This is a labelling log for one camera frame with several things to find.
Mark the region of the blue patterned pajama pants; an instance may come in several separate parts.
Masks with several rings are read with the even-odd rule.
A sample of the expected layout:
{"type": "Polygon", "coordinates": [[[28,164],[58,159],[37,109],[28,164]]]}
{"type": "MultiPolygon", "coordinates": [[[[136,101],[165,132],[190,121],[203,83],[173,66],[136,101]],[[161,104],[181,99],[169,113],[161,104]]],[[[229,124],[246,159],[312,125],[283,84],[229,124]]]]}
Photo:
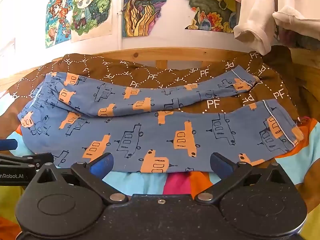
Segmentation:
{"type": "Polygon", "coordinates": [[[59,167],[110,154],[118,172],[211,172],[219,153],[253,165],[293,150],[304,135],[275,99],[230,113],[182,107],[251,90],[242,67],[200,83],[132,88],[71,73],[46,75],[18,115],[25,146],[51,153],[59,167]]]}

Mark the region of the colorful patchwork bedsheet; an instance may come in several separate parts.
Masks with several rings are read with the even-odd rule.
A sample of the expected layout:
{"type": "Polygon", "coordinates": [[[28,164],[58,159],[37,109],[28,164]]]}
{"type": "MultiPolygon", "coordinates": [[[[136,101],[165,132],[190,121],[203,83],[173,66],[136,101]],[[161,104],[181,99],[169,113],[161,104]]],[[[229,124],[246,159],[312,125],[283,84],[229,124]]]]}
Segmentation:
{"type": "MultiPolygon", "coordinates": [[[[301,235],[319,239],[319,122],[303,117],[299,127],[304,139],[291,153],[276,157],[308,207],[308,216],[301,235]]],[[[133,194],[191,194],[215,185],[220,178],[213,172],[137,174],[110,172],[103,178],[119,191],[133,194]]],[[[20,186],[1,187],[1,239],[15,239],[20,233],[14,211],[23,193],[20,186]]]]}

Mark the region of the brown PF patterned blanket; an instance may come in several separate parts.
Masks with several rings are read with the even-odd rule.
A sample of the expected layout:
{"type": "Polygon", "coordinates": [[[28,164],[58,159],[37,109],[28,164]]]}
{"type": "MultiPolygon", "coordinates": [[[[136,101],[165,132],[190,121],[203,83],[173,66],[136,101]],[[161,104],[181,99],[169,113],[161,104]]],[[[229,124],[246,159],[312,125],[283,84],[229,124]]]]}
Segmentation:
{"type": "Polygon", "coordinates": [[[236,66],[241,66],[260,79],[260,83],[250,92],[234,98],[200,102],[195,106],[185,107],[185,111],[231,112],[255,101],[275,98],[294,120],[310,114],[293,73],[289,49],[275,46],[265,56],[256,52],[228,51],[216,54],[215,58],[216,62],[208,62],[203,67],[177,70],[149,67],[139,64],[137,59],[129,61],[125,57],[67,54],[20,77],[1,96],[1,106],[4,107],[4,113],[1,114],[1,138],[5,139],[16,131],[20,124],[18,113],[31,100],[32,94],[44,80],[45,75],[55,72],[74,73],[125,87],[169,88],[206,81],[236,66]]]}

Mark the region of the anime character poster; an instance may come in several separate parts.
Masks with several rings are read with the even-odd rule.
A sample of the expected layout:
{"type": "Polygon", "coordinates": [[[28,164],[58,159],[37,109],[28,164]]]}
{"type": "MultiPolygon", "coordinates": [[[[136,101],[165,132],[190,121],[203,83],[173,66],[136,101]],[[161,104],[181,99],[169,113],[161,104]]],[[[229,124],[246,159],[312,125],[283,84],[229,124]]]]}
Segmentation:
{"type": "Polygon", "coordinates": [[[112,34],[112,0],[49,0],[45,45],[112,34]]]}

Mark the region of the torn colourful art poster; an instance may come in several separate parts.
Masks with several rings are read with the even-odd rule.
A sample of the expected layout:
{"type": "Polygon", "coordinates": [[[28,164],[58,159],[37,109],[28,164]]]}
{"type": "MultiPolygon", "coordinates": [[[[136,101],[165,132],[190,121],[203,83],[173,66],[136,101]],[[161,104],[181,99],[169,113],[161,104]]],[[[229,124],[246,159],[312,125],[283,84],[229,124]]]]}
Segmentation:
{"type": "Polygon", "coordinates": [[[232,33],[236,26],[235,0],[189,0],[194,17],[188,30],[232,33]]]}

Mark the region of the hanging white garment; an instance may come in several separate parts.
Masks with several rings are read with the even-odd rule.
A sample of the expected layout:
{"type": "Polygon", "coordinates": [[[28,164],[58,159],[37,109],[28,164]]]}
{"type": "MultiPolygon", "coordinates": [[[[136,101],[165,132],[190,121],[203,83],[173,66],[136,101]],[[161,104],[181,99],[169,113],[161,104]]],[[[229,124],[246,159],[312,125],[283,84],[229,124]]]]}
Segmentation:
{"type": "Polygon", "coordinates": [[[277,27],[319,39],[319,0],[241,0],[237,40],[266,55],[277,27]]]}

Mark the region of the swirly colourful art poster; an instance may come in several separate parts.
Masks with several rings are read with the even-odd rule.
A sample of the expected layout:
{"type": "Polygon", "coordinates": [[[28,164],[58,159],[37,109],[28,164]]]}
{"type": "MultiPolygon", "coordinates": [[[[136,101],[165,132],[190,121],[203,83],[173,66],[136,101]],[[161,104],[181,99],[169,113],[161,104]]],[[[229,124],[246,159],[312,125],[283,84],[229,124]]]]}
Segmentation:
{"type": "Polygon", "coordinates": [[[122,36],[148,36],[161,16],[167,0],[124,0],[122,36]]]}

